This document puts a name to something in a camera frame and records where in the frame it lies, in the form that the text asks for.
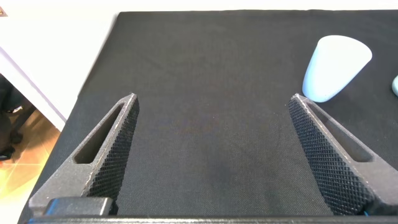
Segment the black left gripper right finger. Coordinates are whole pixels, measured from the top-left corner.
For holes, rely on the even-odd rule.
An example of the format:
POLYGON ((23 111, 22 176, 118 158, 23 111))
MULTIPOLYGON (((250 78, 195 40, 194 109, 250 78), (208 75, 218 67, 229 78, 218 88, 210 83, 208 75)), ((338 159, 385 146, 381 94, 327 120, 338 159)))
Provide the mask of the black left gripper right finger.
POLYGON ((308 98, 289 114, 319 191, 335 215, 397 215, 397 170, 308 98))

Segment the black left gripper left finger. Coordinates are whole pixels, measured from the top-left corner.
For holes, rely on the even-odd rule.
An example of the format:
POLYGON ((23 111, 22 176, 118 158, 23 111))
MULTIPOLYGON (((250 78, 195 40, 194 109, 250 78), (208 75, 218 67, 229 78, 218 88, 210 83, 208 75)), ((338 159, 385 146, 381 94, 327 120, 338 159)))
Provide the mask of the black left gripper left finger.
POLYGON ((90 131, 62 165, 29 200, 35 216, 43 215, 52 199, 108 197, 116 200, 139 114, 139 100, 121 98, 90 131))

